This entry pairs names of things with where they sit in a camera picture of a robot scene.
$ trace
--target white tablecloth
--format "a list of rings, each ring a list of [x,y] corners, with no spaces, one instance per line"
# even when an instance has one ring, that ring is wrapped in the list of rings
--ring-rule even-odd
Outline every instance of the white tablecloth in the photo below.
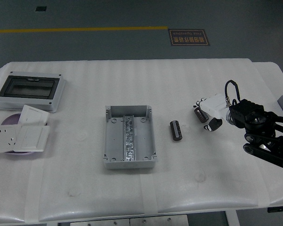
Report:
[[[244,130],[203,129],[193,105],[223,93],[283,112],[283,74],[248,59],[12,62],[0,69],[60,73],[67,83],[43,153],[0,154],[0,223],[117,218],[283,204],[283,169],[244,152]],[[229,88],[231,99],[234,88]],[[153,169],[104,168],[106,105],[150,105],[158,162]],[[0,124],[18,113],[0,110]],[[178,120],[183,139],[172,140]]]

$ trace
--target electrical socket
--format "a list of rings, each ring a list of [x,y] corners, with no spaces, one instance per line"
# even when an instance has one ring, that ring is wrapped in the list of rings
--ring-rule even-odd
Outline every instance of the electrical socket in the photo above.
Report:
[[[0,153],[13,151],[21,125],[0,126]]]

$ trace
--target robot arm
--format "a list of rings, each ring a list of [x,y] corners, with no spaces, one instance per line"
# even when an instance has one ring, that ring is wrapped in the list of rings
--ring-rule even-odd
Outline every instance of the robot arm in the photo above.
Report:
[[[227,95],[227,85],[232,83],[236,87],[238,101],[233,100],[233,105]],[[260,159],[283,168],[283,136],[276,137],[276,131],[283,133],[283,117],[273,112],[264,111],[262,105],[255,104],[246,99],[240,100],[237,84],[230,80],[225,86],[225,95],[217,94],[205,100],[198,101],[194,110],[202,123],[208,121],[208,115],[213,119],[206,130],[214,131],[222,125],[222,120],[245,129],[245,139],[248,144],[243,149]]]

